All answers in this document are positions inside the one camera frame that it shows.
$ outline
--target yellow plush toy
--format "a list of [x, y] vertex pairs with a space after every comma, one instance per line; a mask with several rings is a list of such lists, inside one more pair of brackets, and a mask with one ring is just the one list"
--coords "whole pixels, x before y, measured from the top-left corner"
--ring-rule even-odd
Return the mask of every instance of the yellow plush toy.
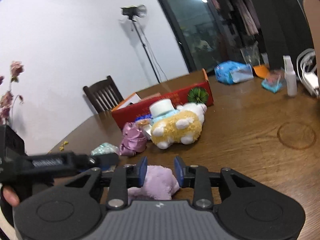
[[188, 103], [177, 106], [177, 110], [178, 113], [157, 121], [151, 128], [151, 140], [160, 149], [173, 143], [191, 144], [200, 136], [207, 107]]

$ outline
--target gray ridged panel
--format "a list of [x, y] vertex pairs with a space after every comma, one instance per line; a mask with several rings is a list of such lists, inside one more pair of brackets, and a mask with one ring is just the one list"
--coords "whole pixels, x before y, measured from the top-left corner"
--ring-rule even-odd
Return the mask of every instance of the gray ridged panel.
[[196, 211], [188, 201], [133, 201], [111, 211], [83, 240], [236, 240], [212, 213]]

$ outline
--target human hand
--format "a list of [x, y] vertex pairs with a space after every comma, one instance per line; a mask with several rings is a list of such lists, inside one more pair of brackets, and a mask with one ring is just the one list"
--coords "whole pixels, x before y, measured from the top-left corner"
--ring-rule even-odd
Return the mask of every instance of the human hand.
[[13, 188], [9, 186], [4, 186], [3, 188], [3, 196], [5, 200], [13, 207], [16, 207], [20, 204], [20, 200], [18, 195], [15, 193]]

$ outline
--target purple plush toy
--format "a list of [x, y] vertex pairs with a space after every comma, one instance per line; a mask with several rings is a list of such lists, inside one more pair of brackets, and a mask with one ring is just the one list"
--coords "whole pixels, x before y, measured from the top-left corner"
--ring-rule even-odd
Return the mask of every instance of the purple plush toy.
[[129, 203], [132, 200], [170, 200], [180, 189], [172, 171], [162, 166], [148, 166], [143, 187], [128, 189]]

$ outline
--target table surface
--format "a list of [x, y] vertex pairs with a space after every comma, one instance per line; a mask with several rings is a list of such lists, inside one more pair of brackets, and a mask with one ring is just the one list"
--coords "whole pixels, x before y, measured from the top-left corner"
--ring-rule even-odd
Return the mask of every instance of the table surface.
[[[288, 98], [261, 88], [261, 79], [227, 86], [209, 78], [215, 105], [205, 114], [203, 130], [192, 145], [172, 145], [160, 150], [151, 142], [147, 149], [121, 164], [135, 164], [142, 156], [149, 165], [173, 169], [179, 155], [187, 165], [209, 171], [231, 167], [297, 200], [306, 212], [299, 240], [320, 235], [320, 132], [319, 102], [298, 86], [298, 96]], [[61, 142], [65, 150], [88, 154], [103, 142], [119, 145], [121, 132], [109, 112], [90, 117]], [[52, 149], [59, 151], [61, 142]], [[212, 189], [215, 203], [218, 189]], [[192, 199], [192, 189], [181, 189], [174, 199]]]

